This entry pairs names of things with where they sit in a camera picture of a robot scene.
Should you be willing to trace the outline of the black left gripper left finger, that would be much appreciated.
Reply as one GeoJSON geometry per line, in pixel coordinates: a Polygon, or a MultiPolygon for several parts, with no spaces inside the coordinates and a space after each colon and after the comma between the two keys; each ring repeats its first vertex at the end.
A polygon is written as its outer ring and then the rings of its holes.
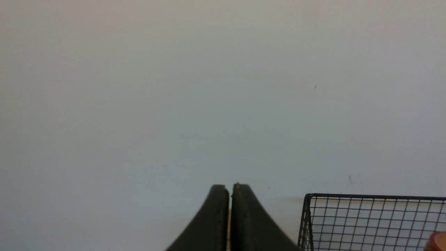
{"type": "Polygon", "coordinates": [[[229,192],[214,184],[194,218],[166,249],[168,251],[226,251],[229,192]]]}

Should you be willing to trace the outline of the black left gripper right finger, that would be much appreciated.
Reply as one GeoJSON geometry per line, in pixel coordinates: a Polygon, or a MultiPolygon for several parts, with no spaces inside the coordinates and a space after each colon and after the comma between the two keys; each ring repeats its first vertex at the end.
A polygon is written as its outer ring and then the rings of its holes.
{"type": "Polygon", "coordinates": [[[266,212],[248,184],[233,185],[230,248],[232,251],[298,251],[299,248],[266,212]]]}

